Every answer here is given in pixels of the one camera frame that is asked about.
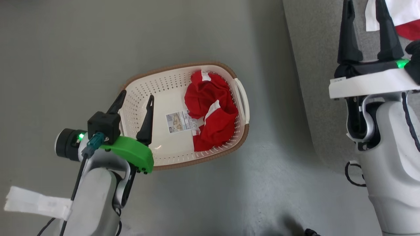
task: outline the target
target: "white label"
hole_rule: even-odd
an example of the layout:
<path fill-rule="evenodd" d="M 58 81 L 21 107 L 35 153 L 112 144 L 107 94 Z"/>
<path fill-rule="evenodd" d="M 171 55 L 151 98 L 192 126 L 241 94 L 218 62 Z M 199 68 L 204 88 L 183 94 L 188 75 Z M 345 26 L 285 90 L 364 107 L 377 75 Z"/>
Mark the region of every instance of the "white label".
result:
<path fill-rule="evenodd" d="M 198 120 L 188 115 L 188 110 L 166 115 L 169 133 L 177 133 L 185 130 L 200 130 Z"/>
<path fill-rule="evenodd" d="M 341 78 L 336 78 L 336 79 L 330 79 L 330 84 L 335 83 L 335 82 L 340 82 L 342 80 L 347 79 L 346 77 L 341 77 Z"/>
<path fill-rule="evenodd" d="M 202 81 L 211 81 L 211 78 L 208 72 L 201 71 L 201 76 L 203 77 Z"/>

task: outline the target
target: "white cloth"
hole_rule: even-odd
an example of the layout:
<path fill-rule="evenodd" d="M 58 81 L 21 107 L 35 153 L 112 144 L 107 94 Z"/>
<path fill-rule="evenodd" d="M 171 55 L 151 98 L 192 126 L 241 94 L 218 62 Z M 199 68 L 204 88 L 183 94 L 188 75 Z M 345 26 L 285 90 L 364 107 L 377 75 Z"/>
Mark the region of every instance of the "white cloth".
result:
<path fill-rule="evenodd" d="M 34 191 L 12 186 L 6 196 L 4 210 L 68 220 L 72 204 L 73 201 L 68 198 L 44 196 Z"/>
<path fill-rule="evenodd" d="M 366 31 L 378 31 L 375 0 L 369 0 L 366 6 Z M 389 14 L 395 26 L 420 19 L 420 0 L 385 0 Z"/>

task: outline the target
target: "laundry basket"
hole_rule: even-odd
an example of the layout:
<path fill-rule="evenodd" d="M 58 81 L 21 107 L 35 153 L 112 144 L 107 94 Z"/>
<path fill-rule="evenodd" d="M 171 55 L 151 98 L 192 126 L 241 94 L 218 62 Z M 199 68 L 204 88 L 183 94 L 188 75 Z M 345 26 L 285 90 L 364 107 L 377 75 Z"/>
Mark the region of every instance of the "laundry basket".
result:
<path fill-rule="evenodd" d="M 190 77 L 195 71 L 214 72 L 229 84 L 234 104 L 238 108 L 235 133 L 220 147 L 194 152 L 191 131 L 170 133 L 166 115 L 186 110 L 184 96 Z M 127 91 L 120 109 L 121 134 L 135 138 L 146 115 L 149 96 L 155 97 L 152 150 L 154 170 L 178 168 L 209 161 L 238 149 L 245 141 L 249 130 L 249 104 L 244 87 L 235 73 L 222 63 L 190 63 L 154 70 L 130 78 L 123 86 Z"/>

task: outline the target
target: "cable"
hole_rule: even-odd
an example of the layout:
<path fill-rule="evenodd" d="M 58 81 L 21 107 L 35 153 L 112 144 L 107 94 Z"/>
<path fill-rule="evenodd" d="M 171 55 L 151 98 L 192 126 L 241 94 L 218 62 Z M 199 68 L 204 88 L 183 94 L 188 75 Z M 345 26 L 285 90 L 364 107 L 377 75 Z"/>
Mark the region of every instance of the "cable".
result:
<path fill-rule="evenodd" d="M 37 236 L 41 236 L 41 234 L 50 226 L 50 224 L 55 220 L 55 218 L 51 218 L 48 223 L 41 229 L 41 231 L 37 234 Z"/>
<path fill-rule="evenodd" d="M 74 198 L 76 197 L 77 189 L 79 188 L 81 175 L 83 173 L 84 165 L 86 163 L 87 157 L 88 157 L 88 154 L 84 154 L 83 155 L 83 160 L 81 162 L 81 165 L 80 165 L 80 168 L 79 168 L 79 173 L 77 174 L 77 178 L 76 178 L 76 184 L 74 184 L 73 193 L 71 194 L 71 198 L 70 198 L 71 201 L 74 201 Z M 60 236 L 63 236 L 64 235 L 64 231 L 66 229 L 66 225 L 67 225 L 67 221 L 65 220 L 63 222 L 63 226 L 61 227 Z"/>
<path fill-rule="evenodd" d="M 120 235 L 122 227 L 123 227 L 123 224 L 121 223 L 121 220 L 120 220 L 120 223 L 118 223 L 118 232 L 117 232 L 117 234 L 115 236 L 119 236 Z"/>
<path fill-rule="evenodd" d="M 349 176 L 349 166 L 357 166 L 357 167 L 359 167 L 360 169 L 362 169 L 362 167 L 361 167 L 359 164 L 347 162 L 347 165 L 346 165 L 346 167 L 344 168 L 344 174 L 346 175 L 347 180 L 348 180 L 351 184 L 353 184 L 353 185 L 355 185 L 355 186 L 357 186 L 357 187 L 366 187 L 366 184 L 358 184 L 358 183 L 356 183 L 356 182 L 354 182 L 353 180 L 351 180 L 351 179 L 350 179 L 350 176 Z"/>
<path fill-rule="evenodd" d="M 417 151 L 420 152 L 420 143 L 417 138 L 416 130 L 414 129 L 413 123 L 411 122 L 410 113 L 408 112 L 407 93 L 403 92 L 401 96 L 402 96 L 402 109 L 405 112 L 405 120 L 407 122 L 408 128 L 410 129 L 410 134 L 414 140 L 414 144 L 416 145 Z"/>

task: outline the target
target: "green led light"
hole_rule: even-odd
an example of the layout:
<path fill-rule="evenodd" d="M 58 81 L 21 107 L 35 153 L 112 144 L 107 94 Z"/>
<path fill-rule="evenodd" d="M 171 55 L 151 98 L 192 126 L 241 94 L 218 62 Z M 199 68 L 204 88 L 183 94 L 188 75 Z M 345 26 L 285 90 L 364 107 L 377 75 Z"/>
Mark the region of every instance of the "green led light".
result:
<path fill-rule="evenodd" d="M 79 134 L 79 136 L 77 137 L 80 141 L 83 139 L 84 134 Z"/>
<path fill-rule="evenodd" d="M 396 61 L 396 65 L 398 66 L 398 68 L 404 68 L 405 65 L 409 62 L 410 60 L 408 59 L 401 59 L 401 60 Z"/>

